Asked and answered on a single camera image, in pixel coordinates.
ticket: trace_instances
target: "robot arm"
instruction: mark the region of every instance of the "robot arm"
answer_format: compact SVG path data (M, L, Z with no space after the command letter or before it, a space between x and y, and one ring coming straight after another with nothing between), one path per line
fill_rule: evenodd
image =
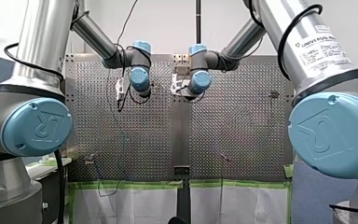
M117 45L106 36L91 18L88 11L72 22L72 30L103 58L103 65L106 68L131 67L131 86L142 97L150 95L151 47L149 43L135 41L131 47L119 50Z
M150 45L136 41L119 50L88 12L73 21L74 8L76 0L29 1L12 77L0 83L0 154L47 155L71 132L60 90L71 28L101 55L105 67L131 67L131 86L143 97L150 94Z
M358 67L324 24L322 6L305 0L256 0L252 9L259 21L248 21L222 52L207 51L204 45L190 48L188 91L199 94L209 87L208 69L236 69L267 33L282 73L296 90L289 126L295 151L323 174L358 178ZM208 85L202 86L206 79Z

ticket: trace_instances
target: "wire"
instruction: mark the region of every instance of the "wire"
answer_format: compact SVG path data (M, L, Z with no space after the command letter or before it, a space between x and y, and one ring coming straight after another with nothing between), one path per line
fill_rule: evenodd
M225 72L228 70L228 66L227 66L226 61L223 59L222 55L220 55L219 52L214 51L214 50L211 50L211 52L214 53L214 54L217 56L217 62L218 62L218 64L217 64L216 68L218 68L220 62L222 62L223 66L225 66L225 70L222 70L222 72L225 73Z
M57 224L63 224L63 213L65 210L65 182L63 180L65 179L65 174L63 170L62 158L59 149L57 149L54 152L54 156L57 161L57 169L58 169L58 177L59 177L59 185L60 185L60 193L59 193L60 202L59 202L59 209L58 209Z
M14 43L14 44L11 44L11 45L7 45L5 48L4 48L4 52L5 54L7 55L7 57L9 57L10 59L12 59L13 61L15 61L16 63L21 63L25 66L28 66L30 68L33 68L33 69L37 69L37 70L40 70L40 71L43 71L43 72L47 72L47 73L51 73L51 74L54 74L56 75L59 79L60 79L60 82L63 81L63 75L57 71L54 71L54 70L51 70L51 69L48 69L48 68L44 68L44 67L41 67L39 65L36 65L34 63L27 63L25 61L22 61L18 58L16 58L15 56L13 56L9 50L10 49L13 49L13 48L16 48L17 46L19 45L19 43Z
M80 9L80 2L79 2L79 0L76 0L74 14L72 15L72 21L77 19L77 16L79 15L79 9Z
M120 132L120 134L121 134L121 138L122 138L122 148L121 148L121 153L120 153L120 155L119 155L119 158L118 158L118 160L117 160L117 167L118 167L118 169L123 173L123 175L125 176L125 178L128 178L128 175L126 174L125 170L123 170L122 167L121 167L121 165L120 165L120 162L121 162L121 159L122 159L122 156L123 156L123 152L124 152L124 150L125 150L126 147L127 147L127 145L126 145L126 136L127 136L127 135L124 133L124 131L123 131L122 127L121 127L121 123L120 123L119 120L117 119L117 117L116 117L116 115L115 115L115 112L114 112L114 110L113 110L112 104L111 104L111 102L110 102L110 100L109 100L109 79L110 79L110 72L111 72L111 70L109 70L109 73L108 73L107 78L106 78L106 87L105 87L106 101L107 101L107 103L108 103L109 110L110 110L110 112L111 112L111 114L112 114L113 121L116 123L116 125L117 125L117 127L118 127L118 130L119 130L119 132ZM111 194L107 194L106 196L103 196L103 195L101 194L101 192L100 192L100 185L101 185L101 183L102 183L102 181L103 181L103 178L102 178L102 175L101 175L101 173L100 173L100 170L99 170L98 166L96 165L96 161L94 162L94 164L95 164L95 168L96 168L96 170L97 170L98 178L100 179L100 180L99 180L99 183L98 183L98 193L99 193L99 195L100 195L101 197L107 197L107 196L112 196L112 195L116 194L116 193L117 193L117 190L115 190L115 192L113 192L113 193L111 193ZM121 180L117 182L117 187L116 187L116 189L118 188L118 185L120 184L120 182L121 182Z
M131 17L131 14L132 14L132 12L133 12L133 9L135 8L135 6L136 6L136 4L138 3L138 1L139 1L139 0L135 0L135 1L133 2L133 4L132 4L130 13L129 13L129 15L127 16L126 21L124 22L123 29L121 30L120 35L118 36L117 44L120 42L121 37L124 35L124 31L125 31L125 29L126 29L127 22L129 22L129 19L130 19L130 17Z
M249 0L249 12L251 13L251 17L254 20L254 22L259 25L260 27L264 28L263 23L261 23L261 21L259 21L256 17L255 17L255 12L253 9L253 1Z
M328 205L330 208L332 209L339 209L339 210L343 210L343 211L348 211L348 212L353 212L353 213L358 213L358 208L351 208L351 207L343 207L343 206L339 206L339 205L335 205L335 204L330 204Z
M305 17L307 16L307 14L314 10L314 9L319 9L318 14L321 14L323 11L323 7L322 5L319 4L315 4L312 5L310 7L307 7L304 11L302 11L301 13L299 13L298 15L296 15L292 22L290 22L289 26L286 28L286 30L284 31L282 38L281 38L281 42L279 43L279 47L278 47L278 65L281 69L281 72L283 74L284 77L287 78L287 80L290 81L290 77L286 72L286 68L284 67L283 64L283 51L284 51L284 46L287 42L287 38L289 37L289 35L292 33L293 29L296 27L296 25Z
M258 51L258 49L260 49L261 43L263 43L263 39L264 39L264 36L260 38L260 41L258 42L257 47L256 47L252 52L250 52L249 54L242 56L241 59L249 58L249 57L252 56L256 51Z
M149 95L147 96L147 98L146 98L144 101L142 101L142 102L138 102L138 101L136 101L136 100L133 98L132 93L131 93L131 85L129 86L128 91L130 92L130 98L131 98L131 99L133 100L133 102L136 103L137 105L144 105L144 104L146 104L146 103L150 100L151 90L150 90L150 93L149 93Z
M101 175L101 170L99 169L98 165L97 165L97 162L94 161L94 166L95 166L95 170L97 171L97 175L98 175L98 195L102 198L102 197L109 197L109 196L112 196L112 195L115 195L118 191L118 186L120 185L121 183L121 180L118 180L117 184L116 184L116 187L115 187L115 191L113 191L112 193L108 193L108 194L101 194L101 184L103 183L103 178L102 178L102 175Z

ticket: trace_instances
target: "metal rod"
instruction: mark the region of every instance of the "metal rod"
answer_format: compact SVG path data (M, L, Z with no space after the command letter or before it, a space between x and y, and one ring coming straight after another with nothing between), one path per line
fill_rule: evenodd
M115 55L117 47L90 17L88 12L85 12L73 22L72 29L102 58L109 59Z
M197 44L201 43L201 0L196 0Z
M265 33L266 30L257 25L252 19L248 20L232 38L227 47L223 49L223 55L227 56L227 59L238 59L244 56Z

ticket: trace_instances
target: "aluminum tube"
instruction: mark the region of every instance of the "aluminum tube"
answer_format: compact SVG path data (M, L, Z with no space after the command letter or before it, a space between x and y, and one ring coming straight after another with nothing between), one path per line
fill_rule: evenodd
M109 59L116 53L117 47L88 12L73 22L72 29L102 58Z
M258 0L254 4L276 50L295 16L310 6L306 0ZM297 94L329 77L356 68L316 9L306 15L288 36L283 62Z
M75 0L28 1L17 58L62 71ZM26 86L62 94L53 74L16 63L11 79L2 84Z
M248 20L228 46L222 50L223 55L227 56L227 59L242 57L265 33L266 31L252 19Z

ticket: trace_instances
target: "green tape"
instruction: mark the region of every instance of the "green tape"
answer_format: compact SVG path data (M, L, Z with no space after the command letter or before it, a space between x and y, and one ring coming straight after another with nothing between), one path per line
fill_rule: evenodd
M76 189L74 189L71 185L68 186L69 224L74 224L75 191Z
M284 165L284 173L286 174L286 178L292 178L293 172L295 171L295 166L293 164Z
M104 180L91 182L71 182L73 189L179 189L182 187L181 181L162 181L162 182L132 182L119 180Z
M222 180L191 180L192 189L220 188ZM244 187L253 189L288 189L286 182L258 182L243 180L223 180L225 187Z
M287 190L287 224L292 224L292 197L293 197L293 185L291 182L288 183Z

